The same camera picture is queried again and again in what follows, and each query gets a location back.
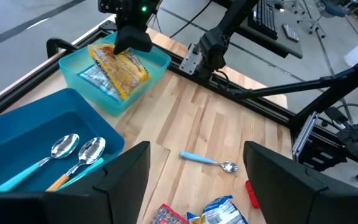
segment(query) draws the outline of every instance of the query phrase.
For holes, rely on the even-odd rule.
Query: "teal bin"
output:
[[[115,40],[116,32],[96,41],[94,44],[113,44],[115,43]],[[162,75],[171,62],[170,56],[156,47],[152,47],[152,50],[149,53],[134,49],[132,49],[132,51],[139,58],[147,71],[149,71],[150,78],[138,86],[127,99],[122,101],[108,96],[102,90],[79,76],[80,73],[94,65],[94,61],[89,56],[87,47],[77,50],[60,59],[59,66],[65,77],[66,83],[70,88],[77,90],[81,95],[91,100],[110,115],[119,116],[162,78]]]

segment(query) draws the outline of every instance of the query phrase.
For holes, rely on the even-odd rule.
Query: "red object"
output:
[[[249,199],[251,200],[251,205],[254,208],[259,208],[258,201],[256,200],[254,190],[252,190],[251,183],[249,182],[249,180],[246,181],[246,189],[249,195]]]

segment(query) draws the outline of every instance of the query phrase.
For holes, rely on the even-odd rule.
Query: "spoon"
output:
[[[239,166],[237,166],[237,164],[235,164],[234,162],[230,162],[230,161],[218,163],[218,162],[213,161],[212,159],[208,159],[203,156],[198,156],[196,154],[192,154],[192,153],[189,153],[186,151],[180,152],[180,156],[182,156],[182,158],[189,159],[192,161],[204,162],[207,164],[220,166],[226,172],[235,172],[235,171],[239,170]]]
[[[29,168],[23,170],[21,173],[9,179],[7,182],[0,185],[0,192],[8,192],[21,183],[24,179],[34,173],[42,165],[51,159],[62,159],[77,147],[80,137],[77,134],[69,134],[59,139],[53,146],[49,157],[43,158]]]
[[[59,179],[57,179],[46,191],[54,192],[59,189],[65,182],[68,181],[70,175],[73,174],[80,166],[90,165],[96,162],[106,145],[106,140],[102,137],[96,137],[89,140],[85,145],[82,146],[80,152],[78,153],[78,163],[75,164],[67,173],[63,174]]]

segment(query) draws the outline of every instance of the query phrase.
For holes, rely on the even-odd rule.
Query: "blue spoon handle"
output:
[[[212,159],[208,159],[203,156],[198,156],[198,155],[186,152],[186,151],[180,152],[180,156],[182,156],[182,158],[189,159],[192,161],[204,162],[207,164],[217,164],[217,162],[213,161]]]
[[[34,173],[40,165],[35,163],[34,165],[30,166],[29,168],[23,170],[21,173],[17,174],[16,176],[10,178],[7,182],[0,185],[0,192],[8,192],[16,187],[19,183],[21,183],[24,179]]]

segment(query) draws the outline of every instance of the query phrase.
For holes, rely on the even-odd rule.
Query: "concrete floor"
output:
[[[317,18],[319,12],[313,0],[303,2],[310,15],[306,13],[299,15],[299,18]],[[172,35],[207,3],[208,0],[163,0],[158,12],[162,33]],[[225,8],[212,2],[192,25],[174,39],[185,45],[197,42],[206,30],[221,20],[225,11]],[[0,91],[47,58],[47,39],[59,37],[73,41],[108,16],[98,12],[95,0],[49,0],[48,3],[0,0]],[[41,19],[47,20],[26,29]],[[267,86],[314,80],[347,69],[343,56],[358,44],[358,20],[347,16],[322,18],[320,23],[327,34],[325,39],[320,39],[316,34],[309,35],[306,24],[298,27],[303,59],[292,55],[281,58],[234,34],[231,42],[242,49],[233,45],[229,47],[225,54],[227,65]],[[152,27],[158,30],[156,22]],[[319,90],[310,90],[287,94],[288,107],[298,112],[321,93]],[[358,89],[348,94],[345,100],[347,103],[358,103]],[[350,107],[349,111],[352,120],[357,123],[358,108]],[[349,182],[349,173],[340,174],[335,170],[332,173],[341,175],[339,179]]]

